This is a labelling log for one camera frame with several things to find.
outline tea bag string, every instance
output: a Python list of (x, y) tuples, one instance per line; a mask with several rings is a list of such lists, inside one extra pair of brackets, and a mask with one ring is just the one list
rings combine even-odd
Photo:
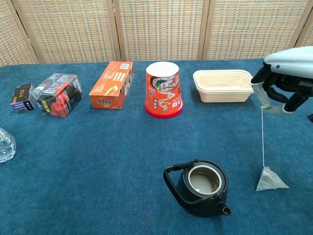
[(263, 156), (263, 167), (264, 164), (264, 124), (263, 124), (263, 107), (261, 107), (261, 120), (262, 120), (262, 156)]

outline robotic arm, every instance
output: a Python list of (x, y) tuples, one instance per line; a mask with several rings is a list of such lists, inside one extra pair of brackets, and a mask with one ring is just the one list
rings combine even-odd
[[(313, 47), (291, 48), (268, 55), (251, 85), (264, 111), (274, 114), (295, 112), (313, 96)], [(276, 92), (273, 85), (294, 94), (287, 98)], [(271, 99), (283, 104), (271, 105)]]

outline white plastic container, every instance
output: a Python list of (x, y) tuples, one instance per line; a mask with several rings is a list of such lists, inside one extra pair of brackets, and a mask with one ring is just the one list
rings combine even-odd
[(245, 102), (253, 93), (245, 70), (198, 70), (193, 78), (202, 102)]

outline clear glass object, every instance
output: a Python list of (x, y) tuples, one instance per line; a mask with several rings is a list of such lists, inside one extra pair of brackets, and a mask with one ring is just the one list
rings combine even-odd
[(6, 162), (14, 157), (15, 138), (0, 127), (0, 163)]

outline blue fabric surface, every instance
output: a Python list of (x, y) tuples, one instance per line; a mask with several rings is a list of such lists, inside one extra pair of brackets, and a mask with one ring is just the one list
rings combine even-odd
[[(265, 156), (289, 189), (256, 192), (262, 171), (261, 104), (203, 103), (197, 70), (241, 69), (254, 75), (262, 60), (175, 61), (182, 113), (146, 114), (145, 69), (122, 110), (92, 109), (89, 92), (108, 63), (0, 68), (0, 126), (16, 138), (13, 159), (0, 164), (0, 234), (311, 234), (313, 229), (313, 98), (289, 116), (265, 114)], [(16, 114), (14, 87), (40, 84), (54, 72), (78, 75), (84, 98), (68, 116)], [(171, 195), (162, 174), (193, 158), (219, 164), (229, 179), (232, 216), (198, 218)], [(179, 172), (171, 173), (176, 182)]]

